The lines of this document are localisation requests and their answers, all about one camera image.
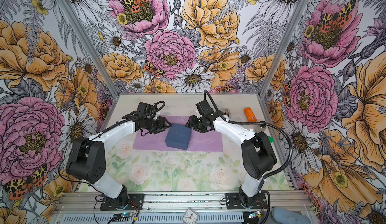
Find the dark blue gift box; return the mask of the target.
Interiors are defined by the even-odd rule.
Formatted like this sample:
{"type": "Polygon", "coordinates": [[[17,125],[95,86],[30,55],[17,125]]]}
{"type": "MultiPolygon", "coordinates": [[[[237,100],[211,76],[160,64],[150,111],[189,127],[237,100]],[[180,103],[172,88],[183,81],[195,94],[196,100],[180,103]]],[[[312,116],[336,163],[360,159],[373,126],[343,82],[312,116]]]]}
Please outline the dark blue gift box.
{"type": "Polygon", "coordinates": [[[179,150],[187,150],[192,130],[185,125],[173,123],[165,138],[166,146],[179,150]]]}

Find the purple wrapping paper sheet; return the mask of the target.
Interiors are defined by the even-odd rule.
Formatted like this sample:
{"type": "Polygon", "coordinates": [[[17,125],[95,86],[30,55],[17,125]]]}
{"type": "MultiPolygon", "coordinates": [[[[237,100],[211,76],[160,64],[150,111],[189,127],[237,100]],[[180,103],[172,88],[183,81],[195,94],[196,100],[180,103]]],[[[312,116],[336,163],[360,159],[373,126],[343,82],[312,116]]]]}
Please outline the purple wrapping paper sheet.
{"type": "MultiPolygon", "coordinates": [[[[177,124],[185,125],[189,119],[188,116],[165,116],[165,118],[174,126],[177,124]]],[[[148,134],[141,136],[137,133],[133,149],[134,150],[152,150],[152,151],[185,151],[182,149],[167,146],[165,139],[169,129],[156,135],[148,134]]],[[[222,152],[222,135],[216,131],[199,133],[192,130],[191,138],[187,148],[188,152],[222,152]]]]}

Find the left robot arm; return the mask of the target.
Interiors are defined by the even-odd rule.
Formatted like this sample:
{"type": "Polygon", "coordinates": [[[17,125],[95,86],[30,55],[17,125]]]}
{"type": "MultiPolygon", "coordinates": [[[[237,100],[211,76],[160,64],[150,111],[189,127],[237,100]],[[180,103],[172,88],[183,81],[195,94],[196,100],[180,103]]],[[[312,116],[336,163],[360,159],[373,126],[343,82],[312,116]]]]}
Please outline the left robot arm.
{"type": "Polygon", "coordinates": [[[158,134],[172,127],[165,117],[135,116],[122,119],[100,133],[79,137],[69,153],[66,172],[100,192],[114,209],[125,209],[130,201],[127,188],[107,173],[106,153],[124,137],[138,130],[158,134]]]}

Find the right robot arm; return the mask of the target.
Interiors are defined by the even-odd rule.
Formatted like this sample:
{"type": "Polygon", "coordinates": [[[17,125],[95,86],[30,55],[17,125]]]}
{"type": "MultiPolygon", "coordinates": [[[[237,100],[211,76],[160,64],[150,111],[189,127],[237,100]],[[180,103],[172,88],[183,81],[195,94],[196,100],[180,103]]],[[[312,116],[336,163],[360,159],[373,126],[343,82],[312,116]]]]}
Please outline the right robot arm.
{"type": "Polygon", "coordinates": [[[240,146],[243,167],[247,175],[239,188],[239,199],[244,208],[250,209],[260,197],[266,179],[276,175],[281,169],[274,169],[277,158],[268,135],[263,131],[248,130],[241,124],[241,122],[232,121],[226,115],[200,118],[192,115],[186,127],[200,133],[219,132],[240,146]]]}

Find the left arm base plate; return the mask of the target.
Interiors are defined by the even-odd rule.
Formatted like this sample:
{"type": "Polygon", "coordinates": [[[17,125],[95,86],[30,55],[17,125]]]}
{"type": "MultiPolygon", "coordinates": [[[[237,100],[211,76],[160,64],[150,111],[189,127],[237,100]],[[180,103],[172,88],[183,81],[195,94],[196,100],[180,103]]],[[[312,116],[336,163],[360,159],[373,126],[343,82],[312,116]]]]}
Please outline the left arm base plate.
{"type": "Polygon", "coordinates": [[[144,204],[144,194],[124,194],[116,199],[105,197],[101,211],[140,211],[144,204]]]}

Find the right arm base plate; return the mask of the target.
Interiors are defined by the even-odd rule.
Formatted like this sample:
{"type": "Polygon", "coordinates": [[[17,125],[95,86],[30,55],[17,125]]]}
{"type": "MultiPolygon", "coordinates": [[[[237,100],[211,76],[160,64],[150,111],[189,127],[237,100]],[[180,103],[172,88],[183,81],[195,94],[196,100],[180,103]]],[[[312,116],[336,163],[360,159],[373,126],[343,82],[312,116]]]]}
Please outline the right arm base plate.
{"type": "Polygon", "coordinates": [[[258,193],[254,197],[247,197],[243,193],[228,192],[225,194],[225,202],[228,210],[263,210],[268,208],[268,199],[264,193],[258,193]]]}

